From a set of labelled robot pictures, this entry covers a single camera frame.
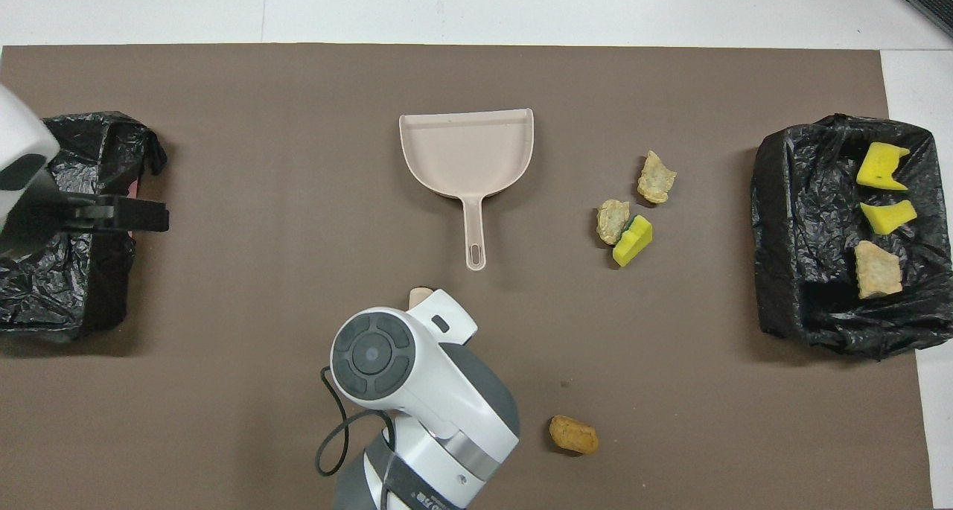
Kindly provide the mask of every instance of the white table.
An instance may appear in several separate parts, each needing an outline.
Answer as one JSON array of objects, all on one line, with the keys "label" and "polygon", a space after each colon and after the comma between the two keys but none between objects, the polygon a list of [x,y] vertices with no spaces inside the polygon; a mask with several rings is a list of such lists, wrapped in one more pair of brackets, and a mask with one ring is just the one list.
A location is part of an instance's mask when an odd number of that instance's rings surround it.
[{"label": "white table", "polygon": [[[0,46],[126,42],[879,49],[891,117],[933,131],[953,188],[953,39],[902,0],[0,0]],[[953,342],[917,364],[934,506],[953,507]]]}]

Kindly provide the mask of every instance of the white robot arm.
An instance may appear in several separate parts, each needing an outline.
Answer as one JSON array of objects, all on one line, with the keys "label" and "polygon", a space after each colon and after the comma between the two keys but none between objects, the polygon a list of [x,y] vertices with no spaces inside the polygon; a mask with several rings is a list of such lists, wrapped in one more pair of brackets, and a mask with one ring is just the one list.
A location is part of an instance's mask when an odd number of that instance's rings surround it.
[{"label": "white robot arm", "polygon": [[169,229],[164,203],[59,191],[45,165],[59,153],[50,130],[0,86],[0,258],[43,249],[64,232]]},{"label": "white robot arm", "polygon": [[510,455],[520,416],[503,382],[464,346],[476,331],[443,290],[408,312],[362,310],[341,327],[331,347],[338,389],[398,414],[394,452],[382,436],[368,445],[341,472],[334,510],[465,508]]}]

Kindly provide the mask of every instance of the black plastic bag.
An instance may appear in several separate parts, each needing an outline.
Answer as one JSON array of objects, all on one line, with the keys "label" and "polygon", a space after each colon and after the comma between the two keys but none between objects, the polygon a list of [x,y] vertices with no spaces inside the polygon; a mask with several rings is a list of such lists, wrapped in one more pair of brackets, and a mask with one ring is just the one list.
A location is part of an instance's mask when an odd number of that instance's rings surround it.
[{"label": "black plastic bag", "polygon": [[[122,113],[43,120],[60,144],[47,169],[61,191],[129,195],[145,160],[153,174],[167,157],[156,134]],[[110,330],[126,317],[136,242],[116,235],[59,233],[43,252],[0,258],[0,334],[65,342]]]},{"label": "black plastic bag", "polygon": [[[894,178],[905,192],[858,185],[872,141],[909,148]],[[918,217],[875,235],[861,202],[909,199]],[[762,331],[874,360],[953,337],[953,272],[946,206],[929,131],[832,115],[765,138],[751,184],[755,285]],[[899,256],[901,293],[858,299],[854,246]]]}]

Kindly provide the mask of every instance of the brown mat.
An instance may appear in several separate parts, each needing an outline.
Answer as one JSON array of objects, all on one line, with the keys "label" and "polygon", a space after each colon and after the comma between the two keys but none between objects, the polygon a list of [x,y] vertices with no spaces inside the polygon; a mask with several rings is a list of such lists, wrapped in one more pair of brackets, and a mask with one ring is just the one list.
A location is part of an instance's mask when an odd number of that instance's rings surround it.
[{"label": "brown mat", "polygon": [[[473,314],[520,406],[474,509],[930,506],[913,355],[756,327],[753,150],[886,116],[876,52],[31,46],[4,49],[0,79],[43,116],[149,124],[170,167],[141,195],[171,210],[140,237],[121,329],[0,345],[0,507],[329,508],[312,460],[337,424],[331,338],[418,284]],[[535,111],[533,163],[486,202],[489,264],[469,272],[459,204],[409,173],[398,116],[512,107]],[[678,180],[634,205],[656,239],[616,270],[593,208],[633,200],[649,148]],[[555,452],[554,414],[595,425],[599,453]]]}]

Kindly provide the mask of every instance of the beige dustpan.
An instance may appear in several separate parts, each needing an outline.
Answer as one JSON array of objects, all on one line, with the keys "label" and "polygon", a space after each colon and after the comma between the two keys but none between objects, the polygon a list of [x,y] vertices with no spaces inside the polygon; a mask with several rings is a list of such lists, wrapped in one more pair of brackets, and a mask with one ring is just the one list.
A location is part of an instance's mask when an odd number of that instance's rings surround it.
[{"label": "beige dustpan", "polygon": [[466,260],[486,266],[483,198],[521,177],[533,156],[533,110],[402,115],[401,146],[414,177],[463,202]]}]

